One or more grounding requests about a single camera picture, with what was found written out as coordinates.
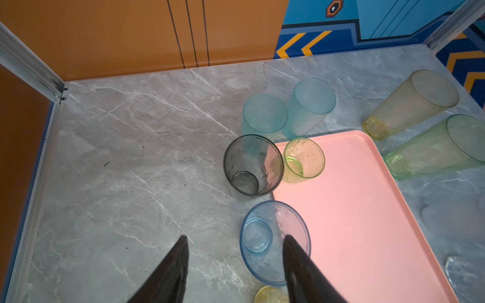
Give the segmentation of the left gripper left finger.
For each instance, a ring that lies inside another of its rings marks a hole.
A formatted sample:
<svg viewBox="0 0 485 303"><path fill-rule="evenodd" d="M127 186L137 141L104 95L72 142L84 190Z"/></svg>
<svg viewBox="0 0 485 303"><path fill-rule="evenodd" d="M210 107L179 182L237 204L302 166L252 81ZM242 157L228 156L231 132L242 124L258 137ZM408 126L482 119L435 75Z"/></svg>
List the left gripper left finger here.
<svg viewBox="0 0 485 303"><path fill-rule="evenodd" d="M183 302L188 262L188 238L180 236L173 248L128 302Z"/></svg>

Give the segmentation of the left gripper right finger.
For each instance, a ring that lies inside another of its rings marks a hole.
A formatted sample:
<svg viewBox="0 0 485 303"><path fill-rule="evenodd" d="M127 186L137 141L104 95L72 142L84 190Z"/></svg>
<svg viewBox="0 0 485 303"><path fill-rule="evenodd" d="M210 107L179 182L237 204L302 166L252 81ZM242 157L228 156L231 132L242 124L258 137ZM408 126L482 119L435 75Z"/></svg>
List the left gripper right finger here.
<svg viewBox="0 0 485 303"><path fill-rule="evenodd" d="M290 302L346 302L292 235L282 250Z"/></svg>

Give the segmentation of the small green glass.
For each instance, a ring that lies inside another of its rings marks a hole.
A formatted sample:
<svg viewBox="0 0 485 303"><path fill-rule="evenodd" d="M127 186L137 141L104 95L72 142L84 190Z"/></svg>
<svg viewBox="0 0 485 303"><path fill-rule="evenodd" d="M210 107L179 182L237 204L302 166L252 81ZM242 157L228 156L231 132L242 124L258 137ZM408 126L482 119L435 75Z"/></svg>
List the small green glass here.
<svg viewBox="0 0 485 303"><path fill-rule="evenodd" d="M320 146L308 138L291 140L284 149L283 181L301 183L318 177L325 168L326 159Z"/></svg>

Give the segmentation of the clear short glass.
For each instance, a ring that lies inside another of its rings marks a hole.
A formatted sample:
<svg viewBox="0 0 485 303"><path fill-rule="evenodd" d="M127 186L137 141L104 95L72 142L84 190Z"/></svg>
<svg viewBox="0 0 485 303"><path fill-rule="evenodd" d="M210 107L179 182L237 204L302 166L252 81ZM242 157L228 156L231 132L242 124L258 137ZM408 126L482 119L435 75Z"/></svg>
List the clear short glass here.
<svg viewBox="0 0 485 303"><path fill-rule="evenodd" d="M484 256L450 256L445 274L461 302L484 302Z"/></svg>

